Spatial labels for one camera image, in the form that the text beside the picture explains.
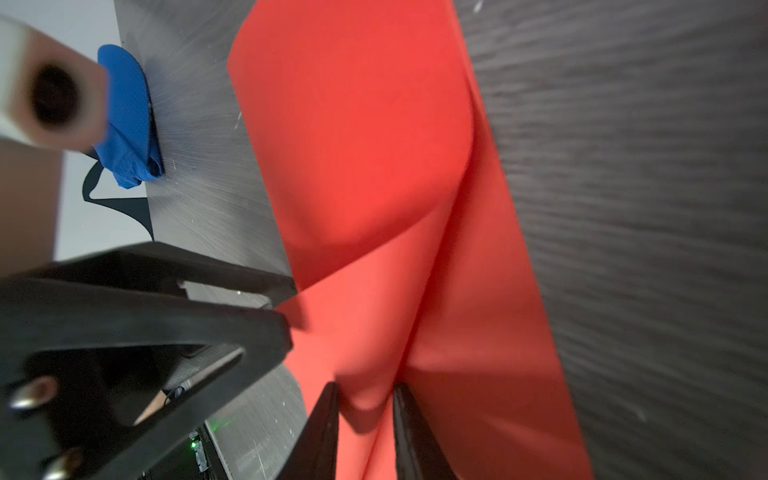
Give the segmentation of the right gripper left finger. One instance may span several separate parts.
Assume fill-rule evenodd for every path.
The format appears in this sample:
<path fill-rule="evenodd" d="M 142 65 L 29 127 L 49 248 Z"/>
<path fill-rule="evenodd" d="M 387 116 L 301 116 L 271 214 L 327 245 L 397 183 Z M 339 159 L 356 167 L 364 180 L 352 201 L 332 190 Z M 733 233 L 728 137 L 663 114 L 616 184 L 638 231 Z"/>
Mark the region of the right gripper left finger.
<path fill-rule="evenodd" d="M 339 440 L 340 389 L 323 388 L 278 480 L 334 480 Z"/>

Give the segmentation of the red square paper sheet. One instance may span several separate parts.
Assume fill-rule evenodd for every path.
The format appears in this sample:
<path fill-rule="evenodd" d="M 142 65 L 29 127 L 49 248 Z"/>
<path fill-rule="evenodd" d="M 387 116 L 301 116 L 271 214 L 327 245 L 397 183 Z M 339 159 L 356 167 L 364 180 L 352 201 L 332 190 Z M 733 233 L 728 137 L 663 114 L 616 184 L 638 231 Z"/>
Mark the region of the red square paper sheet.
<path fill-rule="evenodd" d="M 342 393 L 336 475 L 396 475 L 392 391 L 462 479 L 592 468 L 449 1 L 260 1 L 228 60 L 298 294 L 286 364 Z"/>

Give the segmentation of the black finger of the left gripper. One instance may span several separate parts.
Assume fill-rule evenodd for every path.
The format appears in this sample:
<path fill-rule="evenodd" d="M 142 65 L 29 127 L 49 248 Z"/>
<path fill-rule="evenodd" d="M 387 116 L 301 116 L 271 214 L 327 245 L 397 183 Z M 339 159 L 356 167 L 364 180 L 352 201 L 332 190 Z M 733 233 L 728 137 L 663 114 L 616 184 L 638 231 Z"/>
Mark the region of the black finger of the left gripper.
<path fill-rule="evenodd" d="M 239 355 L 141 423 L 122 424 L 94 351 L 237 346 Z M 48 279 L 1 283 L 1 475 L 135 479 L 273 370 L 292 346 L 274 311 Z"/>
<path fill-rule="evenodd" d="M 161 242 L 146 242 L 53 265 L 55 280 L 176 295 L 182 282 L 260 294 L 280 305 L 296 293 L 286 275 L 227 263 Z"/>

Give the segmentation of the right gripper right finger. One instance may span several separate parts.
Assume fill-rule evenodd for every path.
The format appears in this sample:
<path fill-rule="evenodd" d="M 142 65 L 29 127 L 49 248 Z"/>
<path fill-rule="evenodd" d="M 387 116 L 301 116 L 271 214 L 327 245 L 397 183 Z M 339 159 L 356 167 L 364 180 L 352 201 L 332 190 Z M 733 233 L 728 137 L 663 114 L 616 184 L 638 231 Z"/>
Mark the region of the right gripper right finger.
<path fill-rule="evenodd" d="M 457 480 L 408 386 L 393 391 L 396 472 L 399 480 Z"/>

